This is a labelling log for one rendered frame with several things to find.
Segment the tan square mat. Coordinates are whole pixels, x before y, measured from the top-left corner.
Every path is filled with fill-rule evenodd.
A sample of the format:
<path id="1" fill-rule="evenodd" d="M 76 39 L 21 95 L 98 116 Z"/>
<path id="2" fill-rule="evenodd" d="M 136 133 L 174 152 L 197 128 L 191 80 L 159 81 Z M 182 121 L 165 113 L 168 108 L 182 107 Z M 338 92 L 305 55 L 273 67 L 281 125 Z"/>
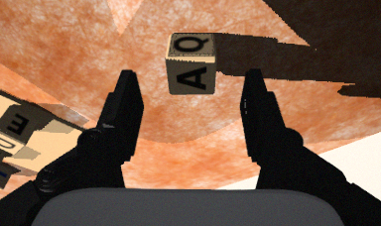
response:
<path id="1" fill-rule="evenodd" d="M 0 117 L 10 105 L 40 121 L 28 144 L 16 155 L 7 153 L 3 159 L 29 170 L 39 172 L 44 166 L 74 148 L 78 135 L 84 131 L 70 122 L 0 91 Z"/>

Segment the tan block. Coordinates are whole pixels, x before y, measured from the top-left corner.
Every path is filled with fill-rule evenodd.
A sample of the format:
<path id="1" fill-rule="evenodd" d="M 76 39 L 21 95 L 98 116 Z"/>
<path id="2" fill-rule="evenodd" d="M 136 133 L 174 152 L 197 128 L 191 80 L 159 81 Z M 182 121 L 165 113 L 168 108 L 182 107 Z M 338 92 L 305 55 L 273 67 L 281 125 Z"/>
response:
<path id="1" fill-rule="evenodd" d="M 10 105 L 0 117 L 0 149 L 13 155 L 29 142 L 40 121 Z"/>
<path id="2" fill-rule="evenodd" d="M 166 53 L 170 94 L 214 94 L 216 64 L 214 34 L 170 34 Z"/>
<path id="3" fill-rule="evenodd" d="M 4 189 L 13 171 L 0 165 L 0 190 Z"/>
<path id="4" fill-rule="evenodd" d="M 7 153 L 8 153 L 8 152 L 6 152 L 6 151 L 0 149 L 0 164 L 2 163 L 2 161 L 3 161 L 3 159 L 5 158 L 5 156 L 6 156 Z"/>

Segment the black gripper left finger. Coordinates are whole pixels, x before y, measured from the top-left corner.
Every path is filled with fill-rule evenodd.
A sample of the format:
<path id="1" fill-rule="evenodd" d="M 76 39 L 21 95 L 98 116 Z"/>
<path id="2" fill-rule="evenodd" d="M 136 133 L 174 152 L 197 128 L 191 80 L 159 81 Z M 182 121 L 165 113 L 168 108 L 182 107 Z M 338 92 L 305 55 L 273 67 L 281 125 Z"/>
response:
<path id="1" fill-rule="evenodd" d="M 76 146 L 44 166 L 36 179 L 0 199 L 0 226 L 31 226 L 49 200 L 75 189 L 126 188 L 121 166 L 135 155 L 143 112 L 137 74 L 122 69 L 96 127 L 84 130 Z"/>

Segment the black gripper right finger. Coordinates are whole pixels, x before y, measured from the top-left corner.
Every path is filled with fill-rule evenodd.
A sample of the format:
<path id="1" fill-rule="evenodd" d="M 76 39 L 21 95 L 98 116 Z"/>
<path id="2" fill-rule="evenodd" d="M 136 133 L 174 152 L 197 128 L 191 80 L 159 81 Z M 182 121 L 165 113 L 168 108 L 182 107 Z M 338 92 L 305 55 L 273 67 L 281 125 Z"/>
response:
<path id="1" fill-rule="evenodd" d="M 245 73 L 240 114 L 247 155 L 260 167 L 255 189 L 315 195 L 333 206 L 344 226 L 381 226 L 381 200 L 348 182 L 339 168 L 304 146 L 299 132 L 285 126 L 260 68 Z"/>

